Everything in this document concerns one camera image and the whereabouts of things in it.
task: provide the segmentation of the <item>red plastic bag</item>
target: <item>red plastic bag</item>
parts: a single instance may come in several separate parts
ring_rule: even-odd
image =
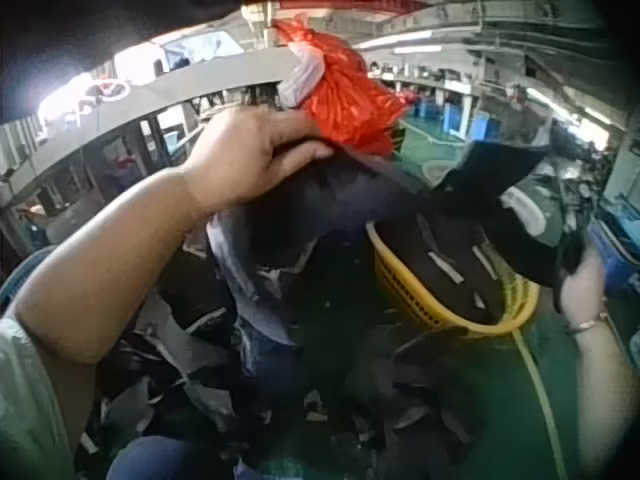
[[[307,28],[300,19],[276,20],[274,27],[284,41],[308,43],[324,54],[324,76],[301,104],[323,134],[363,153],[391,156],[388,130],[405,104],[367,77],[362,56],[341,38]]]

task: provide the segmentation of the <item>plastic basket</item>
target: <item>plastic basket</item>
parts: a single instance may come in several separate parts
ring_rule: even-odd
[[[506,335],[520,328],[536,309],[540,287],[515,273],[488,244],[483,245],[482,250],[502,283],[505,304],[504,315],[496,325],[474,323],[453,313],[387,247],[373,223],[367,225],[367,233],[375,247],[375,271],[379,285],[399,308],[428,329],[463,327],[473,336]]]

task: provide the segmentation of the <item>hand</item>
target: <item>hand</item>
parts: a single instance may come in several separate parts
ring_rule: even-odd
[[[332,155],[324,143],[308,141],[273,158],[281,144],[320,135],[302,112],[242,107],[216,115],[180,167],[198,213],[210,215],[251,200],[312,160]]]
[[[560,290],[560,304],[569,325],[577,327],[595,320],[602,308],[605,270],[596,247],[587,243],[576,272]]]

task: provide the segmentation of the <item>plastic bag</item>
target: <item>plastic bag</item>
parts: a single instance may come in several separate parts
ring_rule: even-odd
[[[287,42],[306,43],[324,54],[325,73],[302,102],[331,140],[362,153],[391,156],[388,129],[405,104],[393,92],[367,77],[367,65],[344,40],[307,28],[301,19],[274,22]]]
[[[278,94],[283,107],[295,108],[309,96],[324,75],[322,51],[306,43],[290,43],[289,49],[300,64],[286,80],[278,84]]]

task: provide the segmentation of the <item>sleeve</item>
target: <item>sleeve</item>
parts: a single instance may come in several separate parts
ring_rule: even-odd
[[[73,479],[60,405],[20,324],[0,320],[0,465],[9,478]]]

